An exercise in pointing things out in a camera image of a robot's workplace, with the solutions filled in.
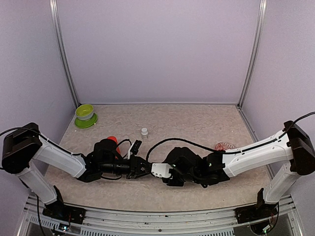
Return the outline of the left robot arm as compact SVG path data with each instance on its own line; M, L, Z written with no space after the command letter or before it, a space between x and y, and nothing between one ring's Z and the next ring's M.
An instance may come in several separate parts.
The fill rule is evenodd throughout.
M151 163L137 156L141 141L131 144L127 157L118 152L119 144L106 138L94 145L88 155L70 152L49 140L36 123L1 132L5 136L2 169L16 175L59 219L69 214L57 187L48 183L34 165L39 160L62 170L79 181L89 183L102 179L104 173L135 179L149 175Z

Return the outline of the small white pill bottle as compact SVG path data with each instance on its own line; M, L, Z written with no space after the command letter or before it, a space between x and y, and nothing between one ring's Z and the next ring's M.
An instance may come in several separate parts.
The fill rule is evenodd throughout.
M149 137L149 132L147 128L142 128L141 129L141 136L143 139L148 139Z

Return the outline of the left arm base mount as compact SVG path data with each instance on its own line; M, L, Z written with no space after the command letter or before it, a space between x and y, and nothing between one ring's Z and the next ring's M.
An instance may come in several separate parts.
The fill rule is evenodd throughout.
M68 223L82 224L86 210L80 207L52 203L45 205L42 214Z

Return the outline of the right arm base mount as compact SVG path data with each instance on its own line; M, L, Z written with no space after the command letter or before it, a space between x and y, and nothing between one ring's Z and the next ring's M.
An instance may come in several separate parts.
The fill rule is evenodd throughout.
M238 207L234 210L238 224L256 221L271 217L278 214L278 207L276 205L250 205Z

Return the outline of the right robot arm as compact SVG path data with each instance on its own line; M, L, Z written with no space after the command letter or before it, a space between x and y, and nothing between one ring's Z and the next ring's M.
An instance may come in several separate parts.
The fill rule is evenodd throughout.
M187 147L176 147L162 163L152 164L151 174L169 186L193 182L206 188L243 172L282 161L283 166L272 181L260 190L258 203L252 206L253 216L262 218L298 178L315 171L312 141L297 125L298 121L312 115L314 112L285 122L283 130L259 142L225 151L212 149L203 158Z

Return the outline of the orange pill bottle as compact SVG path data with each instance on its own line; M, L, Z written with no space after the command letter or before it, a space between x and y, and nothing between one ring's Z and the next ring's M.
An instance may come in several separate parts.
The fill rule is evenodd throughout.
M118 154L121 154L120 148L118 146L117 138L115 136L109 136L107 138L115 142L115 144L116 144L116 151L117 151Z

